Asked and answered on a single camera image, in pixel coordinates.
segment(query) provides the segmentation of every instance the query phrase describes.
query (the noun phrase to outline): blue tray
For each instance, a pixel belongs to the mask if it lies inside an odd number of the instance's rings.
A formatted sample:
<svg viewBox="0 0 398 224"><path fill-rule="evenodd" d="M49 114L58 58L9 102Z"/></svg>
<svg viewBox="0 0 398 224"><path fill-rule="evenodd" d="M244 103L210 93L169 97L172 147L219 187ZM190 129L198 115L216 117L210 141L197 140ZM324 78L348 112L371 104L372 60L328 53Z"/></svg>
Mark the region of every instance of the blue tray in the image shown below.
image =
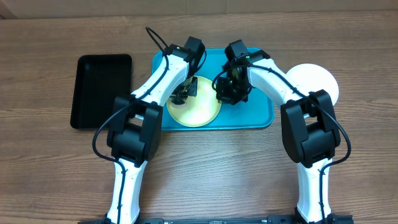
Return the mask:
<svg viewBox="0 0 398 224"><path fill-rule="evenodd" d="M249 52L258 50L260 49L255 47L248 48ZM225 64L227 59L224 54L224 49L206 49L206 51L206 62L195 75L213 80L214 77L222 71L221 66ZM152 59L152 73L156 71L161 62L162 52L158 52ZM266 128L272 123L274 116L274 104L272 101L262 91L253 89L249 94L248 102L239 102L234 106L223 103L217 117L212 122L198 128L189 128L177 123L171 117L167 107L164 106L162 130L193 131Z"/></svg>

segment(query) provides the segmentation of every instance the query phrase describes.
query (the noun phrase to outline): round plate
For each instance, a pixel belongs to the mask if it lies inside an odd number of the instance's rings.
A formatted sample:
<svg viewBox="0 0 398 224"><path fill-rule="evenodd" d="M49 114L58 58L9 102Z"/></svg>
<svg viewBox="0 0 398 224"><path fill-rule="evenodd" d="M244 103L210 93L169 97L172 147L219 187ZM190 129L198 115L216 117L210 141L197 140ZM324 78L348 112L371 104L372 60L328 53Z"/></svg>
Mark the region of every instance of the round plate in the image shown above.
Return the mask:
<svg viewBox="0 0 398 224"><path fill-rule="evenodd" d="M216 118L221 103L216 99L216 91L211 87L212 81L198 77L197 96L188 96L183 105L175 105L167 100L167 109L173 119L187 127L195 128L208 124Z"/></svg>

